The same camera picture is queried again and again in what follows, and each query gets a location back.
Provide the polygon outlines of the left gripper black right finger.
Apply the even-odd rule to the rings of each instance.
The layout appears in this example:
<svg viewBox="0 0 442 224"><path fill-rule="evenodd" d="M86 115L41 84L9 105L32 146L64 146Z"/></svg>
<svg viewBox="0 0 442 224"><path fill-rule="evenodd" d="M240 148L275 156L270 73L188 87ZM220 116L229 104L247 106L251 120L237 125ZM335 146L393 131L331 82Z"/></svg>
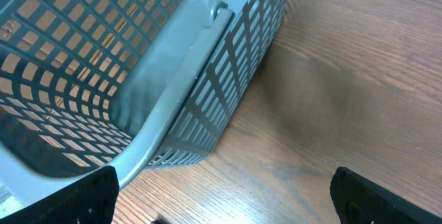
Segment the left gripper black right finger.
<svg viewBox="0 0 442 224"><path fill-rule="evenodd" d="M344 224L441 224L441 217L373 183L346 167L338 167L330 196Z"/></svg>

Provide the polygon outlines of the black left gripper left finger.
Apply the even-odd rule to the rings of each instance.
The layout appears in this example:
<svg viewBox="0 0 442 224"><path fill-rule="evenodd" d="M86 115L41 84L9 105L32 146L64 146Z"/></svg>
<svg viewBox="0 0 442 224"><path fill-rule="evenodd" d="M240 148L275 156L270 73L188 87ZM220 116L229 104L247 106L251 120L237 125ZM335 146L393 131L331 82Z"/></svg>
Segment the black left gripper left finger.
<svg viewBox="0 0 442 224"><path fill-rule="evenodd" d="M111 223L119 193L114 167L105 166L1 219L1 224Z"/></svg>

